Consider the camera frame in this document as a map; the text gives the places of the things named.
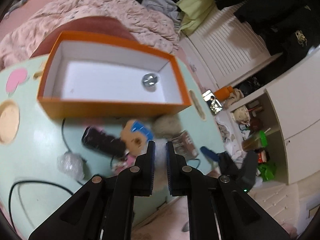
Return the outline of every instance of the gold embroidery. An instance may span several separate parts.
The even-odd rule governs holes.
[[[304,46],[304,42],[307,45],[307,38],[303,35],[302,31],[296,31],[296,36],[300,45]]]

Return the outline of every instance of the yellow-green clothing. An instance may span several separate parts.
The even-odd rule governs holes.
[[[188,35],[194,32],[216,4],[214,0],[179,0],[177,5],[185,13],[179,31]]]

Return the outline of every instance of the blue object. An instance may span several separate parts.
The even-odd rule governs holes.
[[[147,129],[145,126],[143,126],[142,123],[135,121],[133,125],[131,126],[131,132],[137,132],[144,134],[147,137],[147,141],[151,141],[153,139],[152,132]]]
[[[212,159],[215,162],[220,162],[218,154],[213,152],[212,150],[209,150],[207,147],[202,146],[200,148],[200,151],[208,158]]]

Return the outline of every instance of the orange bottle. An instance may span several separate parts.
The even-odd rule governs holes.
[[[215,91],[213,94],[217,98],[218,101],[222,102],[226,100],[230,93],[233,92],[233,88],[231,86],[220,88],[219,90]]]

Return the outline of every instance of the green lid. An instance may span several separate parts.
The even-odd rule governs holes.
[[[260,139],[261,139],[262,147],[267,147],[268,146],[268,142],[267,142],[266,134],[262,130],[259,133],[260,133]]]

